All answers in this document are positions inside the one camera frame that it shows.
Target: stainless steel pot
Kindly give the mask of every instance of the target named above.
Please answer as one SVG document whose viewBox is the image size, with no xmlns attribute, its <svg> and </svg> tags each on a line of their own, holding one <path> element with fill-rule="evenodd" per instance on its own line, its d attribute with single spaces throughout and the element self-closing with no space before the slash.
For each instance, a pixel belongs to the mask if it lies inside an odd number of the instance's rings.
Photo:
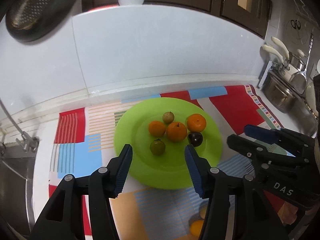
<svg viewBox="0 0 320 240">
<path fill-rule="evenodd" d="M 296 100 L 293 93 L 273 76 L 270 76 L 269 82 L 263 86 L 263 92 L 267 99 L 282 113 L 289 112 Z"/>
<path fill-rule="evenodd" d="M 304 71 L 306 68 L 306 64 L 299 58 L 299 56 L 293 54 L 290 51 L 289 51 L 289 63 L 299 71 Z"/>
</svg>

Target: faucet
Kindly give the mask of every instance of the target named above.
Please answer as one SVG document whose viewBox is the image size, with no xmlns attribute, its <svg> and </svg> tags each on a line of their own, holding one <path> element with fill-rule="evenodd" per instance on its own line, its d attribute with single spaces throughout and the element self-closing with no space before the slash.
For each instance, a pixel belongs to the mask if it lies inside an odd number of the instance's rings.
<svg viewBox="0 0 320 240">
<path fill-rule="evenodd" d="M 0 98 L 0 106 L 1 106 L 2 110 L 4 111 L 5 115 L 8 117 L 8 119 L 12 122 L 12 124 L 15 126 L 15 128 L 21 134 L 21 137 L 23 139 L 23 143 L 20 142 L 20 140 L 18 138 L 16 138 L 16 142 L 23 148 L 23 150 L 25 152 L 28 152 L 29 150 L 31 150 L 32 152 L 35 152 L 38 147 L 38 142 L 36 140 L 34 140 L 33 138 L 31 138 L 31 136 L 27 132 L 21 130 L 21 128 L 18 126 L 18 124 L 13 120 L 13 118 L 9 114 L 8 110 L 5 108 L 1 98 Z M 4 152 L 5 148 L 3 148 L 3 147 L 4 147 L 4 144 L 2 143 L 2 146 L 0 145 L 0 152 Z"/>
</svg>

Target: green fruit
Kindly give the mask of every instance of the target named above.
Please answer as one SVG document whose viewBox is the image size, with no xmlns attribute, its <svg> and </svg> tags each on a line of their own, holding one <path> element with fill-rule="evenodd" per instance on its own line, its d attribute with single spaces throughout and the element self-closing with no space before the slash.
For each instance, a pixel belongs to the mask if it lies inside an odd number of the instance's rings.
<svg viewBox="0 0 320 240">
<path fill-rule="evenodd" d="M 151 144 L 150 144 L 150 151 L 154 154 L 154 155 L 161 155 L 164 153 L 165 151 L 165 144 L 163 141 L 161 141 L 160 139 L 154 140 Z"/>
<path fill-rule="evenodd" d="M 166 124 L 172 123 L 174 120 L 174 114 L 172 112 L 165 112 L 162 116 L 162 121 Z"/>
</svg>

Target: purple fruit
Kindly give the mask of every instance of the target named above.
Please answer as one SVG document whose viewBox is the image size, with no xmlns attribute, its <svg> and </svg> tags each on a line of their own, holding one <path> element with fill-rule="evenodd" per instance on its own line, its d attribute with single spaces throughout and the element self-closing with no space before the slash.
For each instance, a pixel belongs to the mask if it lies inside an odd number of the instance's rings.
<svg viewBox="0 0 320 240">
<path fill-rule="evenodd" d="M 199 132 L 191 132 L 188 134 L 188 141 L 193 147 L 198 147 L 203 142 L 203 136 Z"/>
</svg>

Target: white lettering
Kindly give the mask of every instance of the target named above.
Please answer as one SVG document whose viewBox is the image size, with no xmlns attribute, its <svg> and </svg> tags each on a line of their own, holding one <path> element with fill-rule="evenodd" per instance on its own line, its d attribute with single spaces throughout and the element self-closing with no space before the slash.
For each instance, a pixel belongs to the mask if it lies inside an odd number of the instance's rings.
<svg viewBox="0 0 320 240">
<path fill-rule="evenodd" d="M 279 188 L 280 184 L 276 182 L 276 184 L 273 186 L 274 188 Z"/>
</svg>

